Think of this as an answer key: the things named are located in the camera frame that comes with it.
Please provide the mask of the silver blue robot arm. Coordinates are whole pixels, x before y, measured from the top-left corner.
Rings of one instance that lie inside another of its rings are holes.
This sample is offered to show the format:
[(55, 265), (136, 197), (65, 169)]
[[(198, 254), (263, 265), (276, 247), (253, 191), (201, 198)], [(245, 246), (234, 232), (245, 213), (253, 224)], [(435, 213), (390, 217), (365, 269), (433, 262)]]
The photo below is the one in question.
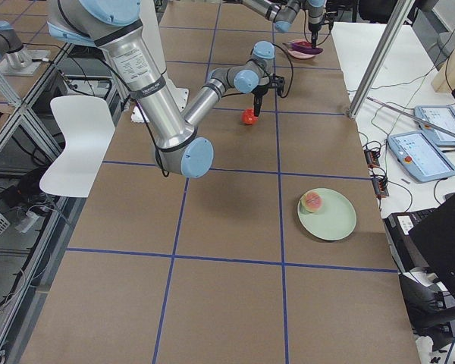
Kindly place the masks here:
[(284, 4), (265, 0), (245, 0), (238, 1), (248, 9), (262, 15), (266, 20), (274, 24), (277, 31), (287, 33), (297, 15), (302, 11), (306, 15), (305, 24), (310, 32), (310, 44), (312, 49), (317, 49), (319, 45), (319, 32), (323, 26), (327, 25), (329, 31), (333, 28), (334, 17), (325, 8), (325, 1), (299, 1), (290, 0)]
[(267, 85), (273, 75), (275, 47), (257, 42), (241, 66), (218, 68), (196, 97), (180, 110), (163, 73), (142, 37), (138, 1), (50, 1), (51, 36), (101, 49), (107, 65), (125, 85), (151, 132), (155, 160), (164, 174), (203, 176), (212, 166), (214, 149), (197, 135), (198, 123), (230, 89), (247, 94)]

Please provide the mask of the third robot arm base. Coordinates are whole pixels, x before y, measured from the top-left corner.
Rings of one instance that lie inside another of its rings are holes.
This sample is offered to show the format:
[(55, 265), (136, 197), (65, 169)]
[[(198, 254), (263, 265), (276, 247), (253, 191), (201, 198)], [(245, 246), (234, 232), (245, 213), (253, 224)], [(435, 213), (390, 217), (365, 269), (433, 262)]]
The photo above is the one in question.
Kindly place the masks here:
[(0, 20), (0, 71), (6, 76), (32, 77), (38, 64), (12, 25)]

